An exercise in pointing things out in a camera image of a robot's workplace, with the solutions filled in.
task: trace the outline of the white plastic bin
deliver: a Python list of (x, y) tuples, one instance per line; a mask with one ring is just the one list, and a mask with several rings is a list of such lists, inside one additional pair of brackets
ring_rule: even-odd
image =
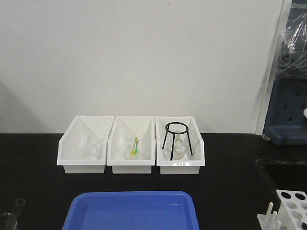
[[(170, 160), (170, 148), (167, 149), (167, 145), (171, 146), (173, 134), (168, 133), (165, 142), (165, 147), (162, 149), (166, 129), (165, 126), (170, 122), (181, 122), (188, 126), (189, 137), (192, 147), (193, 155), (191, 155), (189, 149), (189, 142), (187, 134), (176, 135), (176, 138), (180, 138), (184, 146), (186, 147), (186, 153), (180, 160)], [(156, 142), (157, 142), (157, 166), (160, 167), (161, 174), (198, 174), (200, 166), (205, 166), (205, 154), (204, 154), (204, 142), (201, 138), (201, 134), (196, 125), (195, 119), (192, 116), (183, 117), (166, 117), (156, 116)], [(174, 124), (173, 129), (183, 132), (184, 126)]]
[(108, 142), (107, 165), (115, 174), (151, 173), (155, 165), (153, 116), (116, 116)]
[(103, 173), (113, 121), (114, 116), (76, 116), (59, 141), (57, 165), (65, 173)]

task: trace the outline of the white wall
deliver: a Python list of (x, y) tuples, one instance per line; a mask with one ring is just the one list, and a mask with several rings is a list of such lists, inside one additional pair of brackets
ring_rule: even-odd
[(254, 133), (281, 0), (0, 1), (0, 132), (193, 115)]

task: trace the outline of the white peg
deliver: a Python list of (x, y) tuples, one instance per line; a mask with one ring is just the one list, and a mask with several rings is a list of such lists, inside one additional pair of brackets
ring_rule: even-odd
[(269, 203), (269, 206), (268, 206), (267, 213), (265, 214), (265, 220), (264, 220), (265, 222), (268, 222), (269, 217), (270, 217), (271, 212), (272, 212), (272, 208), (273, 208), (273, 203), (270, 202), (270, 203)]
[(274, 223), (275, 223), (275, 220), (276, 220), (276, 216), (277, 216), (277, 212), (273, 211), (268, 230), (274, 230)]

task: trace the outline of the glass beaker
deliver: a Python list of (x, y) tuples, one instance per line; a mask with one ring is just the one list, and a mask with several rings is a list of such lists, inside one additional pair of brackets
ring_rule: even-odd
[(89, 144), (87, 142), (80, 142), (76, 147), (73, 158), (76, 160), (86, 159), (88, 157), (88, 151)]
[(102, 150), (102, 141), (99, 136), (89, 135), (87, 139), (87, 143), (89, 145), (88, 149), (88, 157), (91, 160), (99, 159)]
[(140, 130), (132, 130), (125, 136), (126, 139), (126, 159), (141, 160), (143, 151), (144, 134)]
[[(166, 155), (166, 158), (169, 160), (172, 153), (172, 145), (173, 141), (169, 140), (166, 143), (166, 148), (164, 149), (164, 154)], [(180, 135), (175, 136), (174, 141), (174, 149), (173, 149), (173, 160), (180, 160), (184, 158), (186, 152), (187, 152), (187, 146), (184, 144), (183, 140), (180, 138)]]
[(0, 230), (15, 230), (17, 218), (11, 212), (0, 213)]

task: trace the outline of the black countertop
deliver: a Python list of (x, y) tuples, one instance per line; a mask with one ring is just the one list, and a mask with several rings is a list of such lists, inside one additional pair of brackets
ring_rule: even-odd
[(0, 134), (0, 212), (26, 199), (20, 230), (59, 230), (72, 200), (85, 192), (181, 190), (194, 201), (201, 230), (260, 230), (257, 214), (277, 209), (276, 186), (257, 166), (306, 161), (307, 146), (277, 146), (252, 134), (202, 134), (206, 166), (198, 175), (66, 174), (57, 166), (62, 134)]

